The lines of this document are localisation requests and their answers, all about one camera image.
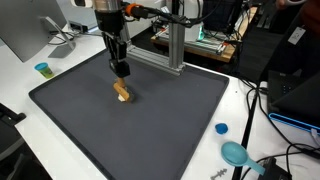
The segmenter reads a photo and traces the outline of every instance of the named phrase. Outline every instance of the light blue scoop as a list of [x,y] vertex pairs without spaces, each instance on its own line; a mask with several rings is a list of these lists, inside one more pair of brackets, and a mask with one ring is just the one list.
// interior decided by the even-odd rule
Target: light blue scoop
[[230,165],[235,167],[249,166],[251,169],[263,175],[265,169],[250,159],[246,149],[235,142],[226,142],[221,147],[222,158]]

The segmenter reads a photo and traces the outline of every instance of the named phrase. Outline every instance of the wire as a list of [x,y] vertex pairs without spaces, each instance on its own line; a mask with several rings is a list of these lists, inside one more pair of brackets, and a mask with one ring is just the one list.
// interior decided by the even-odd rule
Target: wire
[[250,14],[251,14],[251,8],[249,8],[249,12],[248,12],[248,11],[246,11],[246,14],[247,14],[247,17],[248,17],[248,27],[247,27],[247,28],[249,28],[249,26],[250,26]]
[[[286,155],[294,155],[294,154],[301,154],[302,152],[301,151],[298,151],[298,152],[292,152],[292,153],[284,153],[284,154],[277,154],[277,155],[273,155],[273,156],[268,156],[268,157],[264,157],[264,158],[261,158],[259,159],[258,161],[256,161],[256,163],[260,163],[261,161],[264,161],[264,160],[267,160],[268,158],[271,158],[271,157],[281,157],[281,156],[286,156]],[[251,168],[248,168],[242,175],[241,179],[240,180],[244,180],[244,178],[247,176],[248,172],[251,170]]]
[[248,78],[248,77],[246,77],[246,76],[243,76],[243,75],[241,75],[241,74],[238,75],[238,78],[239,78],[239,79],[246,80],[247,82],[254,83],[254,81],[253,81],[252,79],[250,79],[250,78]]
[[253,90],[255,90],[255,88],[251,88],[251,89],[247,92],[247,94],[246,94],[246,101],[247,101],[248,110],[250,110],[249,94],[250,94]]
[[314,142],[320,147],[320,138],[319,138],[319,135],[318,135],[318,131],[314,128],[311,129],[311,137],[312,139],[314,140]]
[[200,18],[200,12],[201,12],[201,4],[200,4],[200,0],[197,0],[197,4],[198,4],[198,19]]
[[240,36],[241,36],[241,34],[239,33],[239,31],[240,31],[241,25],[242,25],[242,23],[243,23],[243,20],[244,20],[243,12],[241,12],[241,23],[239,24],[239,27],[238,27],[238,29],[236,30],[236,32],[238,32],[238,34],[239,34]]
[[183,6],[183,9],[182,9],[182,15],[184,16],[184,0],[183,1],[181,1],[181,0],[179,0],[179,2],[180,2],[180,4]]
[[[259,94],[259,92],[258,92],[259,85],[257,85],[257,86],[258,87],[255,88],[255,95],[253,97],[251,108],[249,109],[249,112],[248,112],[248,120],[247,120],[247,124],[246,124],[245,130],[244,130],[243,138],[242,138],[242,141],[241,141],[241,145],[245,149],[248,147],[248,142],[249,142],[249,137],[250,137],[250,133],[251,133],[254,112],[255,112],[255,108],[257,106],[257,100],[258,100],[258,94]],[[235,168],[235,170],[233,171],[232,179],[240,179],[241,172],[242,172],[242,166]]]
[[177,23],[177,24],[180,24],[182,26],[185,26],[187,28],[190,28],[192,27],[193,25],[195,24],[199,24],[201,23],[204,19],[206,19],[207,17],[209,17],[212,13],[214,13],[217,8],[220,6],[220,3],[222,2],[223,0],[219,0],[216,7],[210,12],[208,13],[206,16],[204,17],[201,17],[201,18],[196,18],[196,19],[192,19],[192,18],[185,18],[185,19],[176,19],[175,17],[172,16],[172,14],[169,14],[169,13],[164,13],[162,11],[160,11],[159,9],[155,9],[155,8],[150,8],[150,7],[140,7],[144,10],[147,10],[148,13],[151,13],[151,14],[156,14],[156,15],[159,15],[161,17],[164,17],[166,18],[169,22],[171,23]]
[[301,143],[294,143],[294,144],[290,144],[290,146],[288,146],[287,151],[286,151],[286,161],[287,161],[286,164],[287,164],[288,174],[290,175],[289,180],[291,180],[291,177],[292,177],[291,172],[290,172],[290,168],[289,168],[289,150],[291,147],[296,147],[297,145],[298,146],[307,146],[307,147],[311,148],[313,151],[317,150],[317,148],[314,148],[314,147],[309,146],[307,144],[301,144]]
[[67,41],[65,41],[64,39],[62,39],[61,37],[59,37],[59,36],[55,36],[55,38],[57,38],[57,39],[61,39],[62,40],[62,42],[60,42],[60,43],[48,43],[49,45],[62,45],[62,44],[64,44],[64,43],[66,43]]
[[216,31],[216,33],[213,35],[211,31],[208,31],[210,36],[213,37],[213,38],[216,38],[217,40],[219,41],[225,41],[226,39],[221,39],[221,38],[218,38],[216,37],[216,35],[218,34],[218,31]]
[[79,33],[81,35],[85,35],[85,36],[99,36],[99,37],[102,37],[102,35],[100,34],[89,34],[89,33]]
[[313,157],[315,159],[320,159],[320,154],[318,152],[315,152],[317,150],[320,150],[320,148],[316,149],[312,146],[309,145],[305,145],[308,147],[311,147],[312,150],[310,149],[306,149],[306,148],[300,148],[296,146],[296,143],[292,143],[279,129],[278,127],[272,122],[272,120],[269,118],[269,116],[267,115],[267,113],[264,111],[264,109],[262,108],[262,104],[261,104],[261,96],[260,93],[258,93],[258,98],[259,98],[259,107],[261,109],[261,111],[263,112],[263,114],[267,117],[268,121],[270,122],[270,124],[272,125],[272,127],[279,133],[279,135],[289,144],[292,145],[294,148],[300,150],[301,152],[303,152],[304,154]]
[[245,80],[245,79],[241,79],[241,77],[238,77],[238,79],[243,82],[245,85],[247,85],[250,88],[255,88],[252,84],[250,84],[249,81]]

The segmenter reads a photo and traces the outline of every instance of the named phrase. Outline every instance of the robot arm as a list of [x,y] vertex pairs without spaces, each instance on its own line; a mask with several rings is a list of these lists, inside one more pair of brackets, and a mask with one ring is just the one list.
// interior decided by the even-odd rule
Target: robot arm
[[135,19],[147,19],[150,17],[149,15],[159,15],[172,23],[179,23],[186,27],[195,24],[195,21],[185,23],[186,19],[177,18],[158,9],[122,2],[122,0],[71,0],[71,3],[78,7],[93,7],[98,27],[102,31],[104,42],[111,54],[109,66],[118,77],[113,87],[123,101],[131,101],[132,99],[132,94],[128,92],[124,81],[124,77],[130,75],[129,64],[124,61],[127,54],[127,44],[120,38],[120,32],[125,23],[124,14]]

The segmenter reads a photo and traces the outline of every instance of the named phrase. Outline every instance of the white desk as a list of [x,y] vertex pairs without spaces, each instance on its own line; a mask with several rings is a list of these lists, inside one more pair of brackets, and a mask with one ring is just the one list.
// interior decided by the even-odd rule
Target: white desk
[[[54,48],[47,46],[26,63],[21,63],[7,46],[0,47],[0,102],[27,115],[16,128],[53,179],[103,180],[106,179],[103,174],[28,96],[29,91],[46,81],[34,70],[37,63],[48,62],[58,75],[105,48],[100,37],[83,36],[76,43],[76,49],[65,59],[47,58]],[[209,180],[224,168],[228,172],[221,179],[231,179],[234,168],[221,158],[220,148],[226,141],[242,140],[248,117],[247,91],[241,81],[230,77],[229,86],[182,179]],[[221,122],[229,127],[225,135],[215,132],[215,124]]]
[[[267,84],[262,83],[261,87],[267,87]],[[267,111],[267,97],[261,95],[261,99],[262,107]],[[317,147],[310,133],[277,121],[273,122],[291,142]],[[267,156],[284,154],[288,146],[289,144],[272,127],[257,103],[247,148],[251,158],[253,160],[259,160]],[[292,147],[290,152],[297,152],[297,150]],[[285,156],[276,159],[277,165],[287,171]],[[302,154],[290,155],[289,163],[293,180],[317,180],[320,177],[320,161],[316,159]],[[251,170],[245,179],[256,180],[258,179],[258,174]]]

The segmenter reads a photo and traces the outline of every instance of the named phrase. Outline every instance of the floor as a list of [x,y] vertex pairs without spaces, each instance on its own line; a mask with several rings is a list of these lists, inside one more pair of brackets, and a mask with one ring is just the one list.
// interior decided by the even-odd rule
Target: floor
[[[146,49],[151,52],[168,55],[168,48],[155,46],[151,43],[150,38],[154,35],[152,30],[146,30],[132,39],[137,47]],[[270,33],[267,30],[259,29],[254,24],[248,30],[243,45],[239,73],[252,80],[258,80],[260,73],[271,57],[273,50],[276,48],[282,35]],[[225,63],[212,59],[203,58],[190,53],[185,54],[185,61],[196,64],[201,67],[224,72],[228,66]]]

